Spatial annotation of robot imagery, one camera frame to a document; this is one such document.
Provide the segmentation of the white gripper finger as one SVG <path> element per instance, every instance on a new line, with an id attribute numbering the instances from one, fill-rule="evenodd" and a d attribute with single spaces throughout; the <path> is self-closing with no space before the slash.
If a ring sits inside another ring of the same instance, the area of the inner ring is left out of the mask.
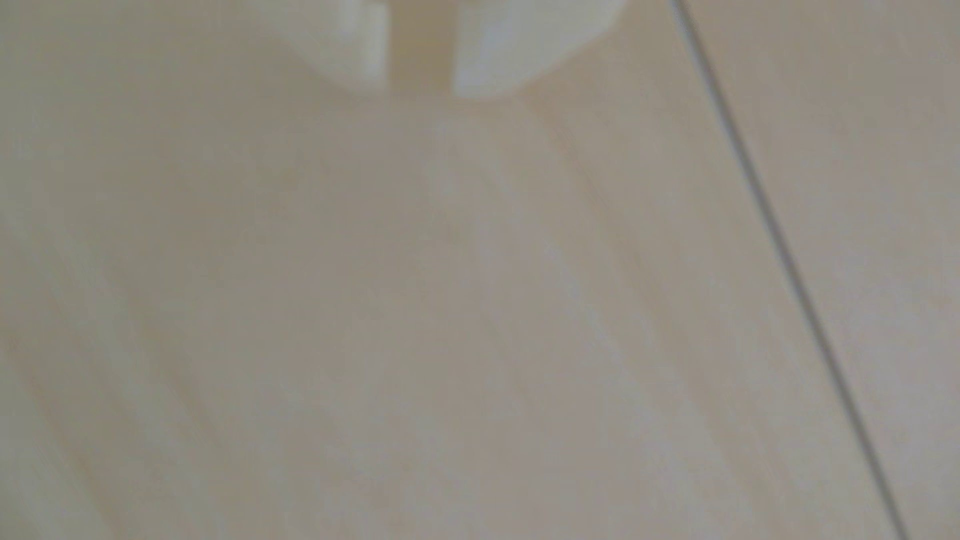
<path id="1" fill-rule="evenodd" d="M 461 1 L 452 93 L 491 100 L 568 60 L 617 23 L 626 1 Z"/>
<path id="2" fill-rule="evenodd" d="M 350 92 L 390 87 L 391 9 L 383 1 L 249 1 L 310 68 Z"/>

